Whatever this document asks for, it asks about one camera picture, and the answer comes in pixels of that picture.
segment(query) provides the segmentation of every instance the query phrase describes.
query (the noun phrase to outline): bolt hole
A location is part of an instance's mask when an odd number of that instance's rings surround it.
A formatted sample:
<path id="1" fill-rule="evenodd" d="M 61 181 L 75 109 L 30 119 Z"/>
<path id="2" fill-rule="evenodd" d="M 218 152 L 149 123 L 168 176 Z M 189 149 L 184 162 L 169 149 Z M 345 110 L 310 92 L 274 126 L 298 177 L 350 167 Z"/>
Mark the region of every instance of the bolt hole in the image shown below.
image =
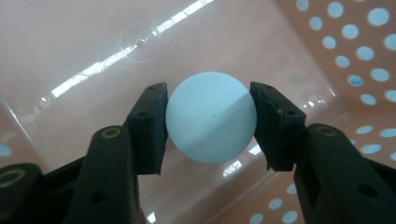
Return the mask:
<path id="1" fill-rule="evenodd" d="M 373 198 L 378 195 L 378 192 L 376 191 L 376 189 L 374 189 L 371 186 L 365 185 L 365 184 L 359 185 L 358 191 L 366 196 L 373 197 Z"/>
<path id="2" fill-rule="evenodd" d="M 109 128 L 102 132 L 102 137 L 104 138 L 113 138 L 118 136 L 121 133 L 121 130 L 118 128 Z"/>
<path id="3" fill-rule="evenodd" d="M 11 186 L 21 179 L 26 175 L 26 171 L 22 169 L 13 169 L 9 170 L 3 174 L 0 174 L 0 189 L 6 188 L 8 186 Z"/>
<path id="4" fill-rule="evenodd" d="M 91 195 L 91 203 L 99 204 L 108 198 L 108 191 L 106 189 L 99 189 Z"/>
<path id="5" fill-rule="evenodd" d="M 318 127 L 317 131 L 327 136 L 335 136 L 335 131 L 327 127 Z"/>

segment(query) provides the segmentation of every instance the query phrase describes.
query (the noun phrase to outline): translucent surface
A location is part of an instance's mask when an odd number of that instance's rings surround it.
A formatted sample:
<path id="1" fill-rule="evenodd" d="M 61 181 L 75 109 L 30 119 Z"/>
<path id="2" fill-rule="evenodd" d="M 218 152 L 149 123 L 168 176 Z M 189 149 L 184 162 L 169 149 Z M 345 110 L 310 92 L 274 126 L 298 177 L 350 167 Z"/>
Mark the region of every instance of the translucent surface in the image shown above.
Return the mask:
<path id="1" fill-rule="evenodd" d="M 395 166 L 394 131 L 384 130 L 396 122 L 396 7 L 369 2 L 2 1 L 0 142 L 11 154 L 0 165 L 63 166 L 85 155 L 95 131 L 122 124 L 147 86 L 167 82 L 171 95 L 186 78 L 219 71 L 247 88 L 278 88 L 307 123 L 333 124 L 364 156 Z M 389 18 L 372 25 L 379 7 Z M 359 28 L 356 38 L 343 36 L 348 24 Z M 360 58 L 360 47 L 373 57 Z M 373 129 L 356 133 L 362 126 Z M 162 175 L 139 178 L 149 223 L 304 223 L 292 173 L 267 171 L 254 139 L 220 164 L 192 161 L 168 139 Z"/>

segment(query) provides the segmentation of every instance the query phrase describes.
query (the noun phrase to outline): transparent plastic container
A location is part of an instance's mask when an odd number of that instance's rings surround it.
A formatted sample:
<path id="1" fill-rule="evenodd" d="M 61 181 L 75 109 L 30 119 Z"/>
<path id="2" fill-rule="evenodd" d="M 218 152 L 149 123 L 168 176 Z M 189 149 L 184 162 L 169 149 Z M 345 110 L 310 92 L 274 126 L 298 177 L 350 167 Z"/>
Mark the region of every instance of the transparent plastic container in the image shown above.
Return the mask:
<path id="1" fill-rule="evenodd" d="M 219 71 L 276 87 L 365 157 L 396 167 L 393 1 L 0 3 L 0 167 L 44 173 L 84 156 L 141 92 L 169 95 Z M 168 139 L 161 175 L 139 177 L 147 223 L 304 223 L 292 173 L 266 170 L 253 139 L 201 164 Z"/>

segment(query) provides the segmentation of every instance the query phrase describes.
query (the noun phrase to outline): ping pong ball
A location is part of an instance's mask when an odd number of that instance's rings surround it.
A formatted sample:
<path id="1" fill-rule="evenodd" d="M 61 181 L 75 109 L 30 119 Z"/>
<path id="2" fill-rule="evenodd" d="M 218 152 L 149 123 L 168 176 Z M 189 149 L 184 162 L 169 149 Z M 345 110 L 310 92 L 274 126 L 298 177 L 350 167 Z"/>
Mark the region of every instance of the ping pong ball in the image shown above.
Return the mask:
<path id="1" fill-rule="evenodd" d="M 241 82 L 219 72 L 205 72 L 177 86 L 165 120 L 170 138 L 184 155 L 203 163 L 219 163 L 248 146 L 257 115 Z"/>

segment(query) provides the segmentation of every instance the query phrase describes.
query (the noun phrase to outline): blue dot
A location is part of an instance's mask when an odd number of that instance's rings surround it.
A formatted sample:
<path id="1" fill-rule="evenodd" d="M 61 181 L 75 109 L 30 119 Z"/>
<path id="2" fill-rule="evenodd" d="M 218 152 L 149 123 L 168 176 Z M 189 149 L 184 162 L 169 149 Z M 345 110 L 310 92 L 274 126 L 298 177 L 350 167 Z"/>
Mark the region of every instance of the blue dot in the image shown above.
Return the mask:
<path id="1" fill-rule="evenodd" d="M 334 49 L 337 43 L 331 36 L 326 36 L 323 38 L 323 45 L 326 49 Z"/>
<path id="2" fill-rule="evenodd" d="M 372 96 L 370 94 L 363 94 L 361 96 L 361 100 L 367 105 L 375 105 L 376 104 L 376 99 L 374 98 L 374 96 Z"/>
<path id="3" fill-rule="evenodd" d="M 383 68 L 375 68 L 371 71 L 371 76 L 375 81 L 387 81 L 389 73 Z"/>
<path id="4" fill-rule="evenodd" d="M 269 204 L 268 207 L 272 210 L 278 209 L 280 206 L 282 206 L 282 199 L 280 198 L 275 198 L 273 199 Z"/>
<path id="5" fill-rule="evenodd" d="M 354 24 L 348 24 L 343 27 L 342 32 L 346 39 L 354 39 L 359 35 L 359 28 Z"/>
<path id="6" fill-rule="evenodd" d="M 296 211 L 289 211 L 282 217 L 283 223 L 293 223 L 297 220 L 298 213 Z"/>
<path id="7" fill-rule="evenodd" d="M 313 30 L 320 30 L 323 26 L 323 21 L 319 17 L 313 17 L 309 21 L 309 25 Z"/>
<path id="8" fill-rule="evenodd" d="M 339 2 L 332 2 L 327 7 L 327 13 L 329 13 L 329 15 L 333 18 L 340 17 L 343 14 L 343 12 L 344 12 L 344 7 Z"/>
<path id="9" fill-rule="evenodd" d="M 11 154 L 11 148 L 9 148 L 6 144 L 0 143 L 0 157 L 8 157 Z"/>
<path id="10" fill-rule="evenodd" d="M 390 158 L 391 158 L 393 161 L 396 161 L 396 152 L 393 152 L 393 153 L 390 155 Z"/>
<path id="11" fill-rule="evenodd" d="M 288 192 L 289 194 L 295 194 L 295 193 L 297 193 L 296 185 L 295 185 L 295 184 L 289 185 L 289 186 L 288 186 L 288 189 L 287 189 L 287 192 Z"/>
<path id="12" fill-rule="evenodd" d="M 394 137 L 396 136 L 396 128 L 383 130 L 379 135 L 381 137 Z"/>
<path id="13" fill-rule="evenodd" d="M 250 218 L 250 224 L 260 224 L 264 220 L 264 216 L 260 213 L 255 214 Z"/>
<path id="14" fill-rule="evenodd" d="M 356 75 L 348 77 L 347 80 L 349 81 L 349 84 L 354 87 L 360 87 L 363 85 L 363 80 L 361 79 L 361 77 Z"/>
<path id="15" fill-rule="evenodd" d="M 356 130 L 356 133 L 358 134 L 364 134 L 364 133 L 369 133 L 370 131 L 373 130 L 373 126 L 371 125 L 366 125 L 366 126 L 361 126 L 359 129 Z"/>
<path id="16" fill-rule="evenodd" d="M 396 50 L 396 34 L 388 35 L 384 40 L 384 44 L 387 49 Z"/>
<path id="17" fill-rule="evenodd" d="M 374 51 L 371 48 L 365 46 L 358 48 L 358 50 L 356 50 L 356 54 L 358 55 L 358 58 L 364 61 L 369 61 L 374 58 Z"/>
<path id="18" fill-rule="evenodd" d="M 364 154 L 373 154 L 381 149 L 379 144 L 367 145 L 361 148 L 361 152 Z"/>
<path id="19" fill-rule="evenodd" d="M 309 8 L 309 1 L 297 0 L 297 8 L 300 9 L 300 11 L 307 11 Z"/>
<path id="20" fill-rule="evenodd" d="M 396 102 L 396 91 L 387 91 L 385 92 L 385 96 L 388 100 Z"/>
<path id="21" fill-rule="evenodd" d="M 335 63 L 342 68 L 349 67 L 349 59 L 346 56 L 338 56 L 335 58 Z"/>
<path id="22" fill-rule="evenodd" d="M 369 22 L 374 26 L 380 26 L 388 22 L 389 20 L 389 13 L 386 9 L 382 7 L 378 7 L 373 9 L 367 19 Z"/>

